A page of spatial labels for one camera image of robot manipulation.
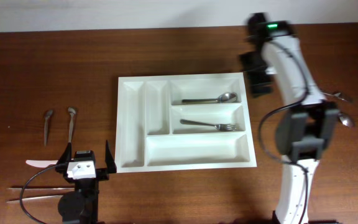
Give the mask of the steel spoon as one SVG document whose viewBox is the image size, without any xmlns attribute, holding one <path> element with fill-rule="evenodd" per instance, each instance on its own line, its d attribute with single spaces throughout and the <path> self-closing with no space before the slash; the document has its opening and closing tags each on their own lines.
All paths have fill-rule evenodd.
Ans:
<svg viewBox="0 0 358 224">
<path fill-rule="evenodd" d="M 237 100 L 236 93 L 223 93 L 217 98 L 208 98 L 208 99 L 189 99 L 182 100 L 181 102 L 185 105 L 190 104 L 210 104 L 210 103 L 233 103 Z"/>
<path fill-rule="evenodd" d="M 346 113 L 340 112 L 338 114 L 338 119 L 342 125 L 348 128 L 353 128 L 355 126 L 354 120 Z"/>
</svg>

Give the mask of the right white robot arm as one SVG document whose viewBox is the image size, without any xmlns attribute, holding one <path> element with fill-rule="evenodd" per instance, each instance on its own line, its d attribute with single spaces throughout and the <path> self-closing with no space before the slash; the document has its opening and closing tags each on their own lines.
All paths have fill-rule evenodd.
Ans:
<svg viewBox="0 0 358 224">
<path fill-rule="evenodd" d="M 333 137 L 339 108 L 328 101 L 313 80 L 300 40 L 287 21 L 271 21 L 257 12 L 247 20 L 254 50 L 240 55 L 251 92 L 271 91 L 275 72 L 283 106 L 264 115 L 258 126 L 262 150 L 282 167 L 280 198 L 271 223 L 310 223 L 308 202 L 313 177 Z"/>
</svg>

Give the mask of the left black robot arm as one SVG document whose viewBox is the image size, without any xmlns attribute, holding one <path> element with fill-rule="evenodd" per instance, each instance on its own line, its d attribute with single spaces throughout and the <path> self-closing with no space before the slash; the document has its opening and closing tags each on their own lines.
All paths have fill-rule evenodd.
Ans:
<svg viewBox="0 0 358 224">
<path fill-rule="evenodd" d="M 92 150 L 77 151 L 71 154 L 69 142 L 57 161 L 55 171 L 74 185 L 74 190 L 63 194 L 58 203 L 58 212 L 63 223 L 97 223 L 99 183 L 109 180 L 109 175 L 117 172 L 109 143 L 105 143 L 104 161 L 106 167 L 97 168 Z"/>
</svg>

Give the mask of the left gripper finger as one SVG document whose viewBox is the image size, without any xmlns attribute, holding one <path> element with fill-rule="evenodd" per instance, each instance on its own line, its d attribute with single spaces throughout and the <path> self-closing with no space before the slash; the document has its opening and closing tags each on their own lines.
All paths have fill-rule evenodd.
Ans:
<svg viewBox="0 0 358 224">
<path fill-rule="evenodd" d="M 60 156 L 57 164 L 65 164 L 70 161 L 71 161 L 71 143 L 69 142 L 67 144 L 63 154 Z"/>
<path fill-rule="evenodd" d="M 112 156 L 108 140 L 106 140 L 106 143 L 105 143 L 105 163 L 106 163 L 106 169 L 107 169 L 108 173 L 116 173 L 117 172 L 117 166 L 116 166 L 115 160 Z"/>
</svg>

